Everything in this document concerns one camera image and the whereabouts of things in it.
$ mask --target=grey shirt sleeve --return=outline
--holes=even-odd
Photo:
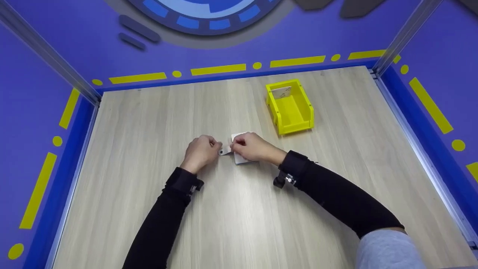
[[[366,234],[357,252],[357,269],[425,269],[412,239],[393,230]]]

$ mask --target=black sleeve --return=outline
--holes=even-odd
[[[124,269],[166,268],[184,211],[191,201],[190,194],[176,186],[197,181],[196,175],[186,170],[174,170],[134,238]]]
[[[377,229],[404,229],[385,206],[364,190],[303,155],[289,151],[279,168],[293,176],[294,186],[354,230],[359,238]]]

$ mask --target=wrist strap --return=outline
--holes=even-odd
[[[174,172],[166,181],[166,187],[176,189],[186,195],[191,196],[196,190],[200,191],[204,182],[197,176],[182,168],[176,167]]]
[[[286,181],[295,185],[304,171],[308,163],[308,158],[295,151],[289,151],[284,158],[284,161],[279,165],[279,175],[274,178],[274,186],[284,187]]]
[[[307,156],[290,150],[279,165],[279,170],[297,178],[302,174],[308,160]]]

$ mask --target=yellow plastic storage bin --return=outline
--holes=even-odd
[[[298,79],[267,84],[266,89],[266,103],[279,135],[314,127],[314,108]]]

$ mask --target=blue circular design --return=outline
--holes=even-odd
[[[195,35],[228,34],[269,13],[281,0],[128,0],[160,24]]]

